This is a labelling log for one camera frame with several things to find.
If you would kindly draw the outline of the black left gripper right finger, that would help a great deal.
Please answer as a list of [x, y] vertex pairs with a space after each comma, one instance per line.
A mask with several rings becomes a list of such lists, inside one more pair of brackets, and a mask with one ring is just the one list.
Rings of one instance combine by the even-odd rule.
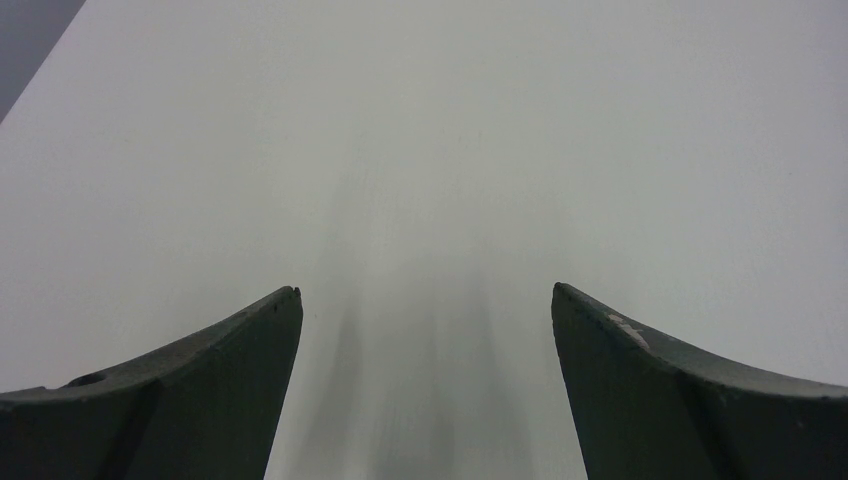
[[565, 283], [552, 327], [591, 479], [843, 479], [847, 390], [745, 365]]

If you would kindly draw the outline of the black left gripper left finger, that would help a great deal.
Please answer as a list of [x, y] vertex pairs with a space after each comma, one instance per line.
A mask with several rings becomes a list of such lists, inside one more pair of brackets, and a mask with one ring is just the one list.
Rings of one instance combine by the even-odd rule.
[[281, 288], [229, 318], [54, 389], [1, 397], [5, 479], [261, 479], [303, 322]]

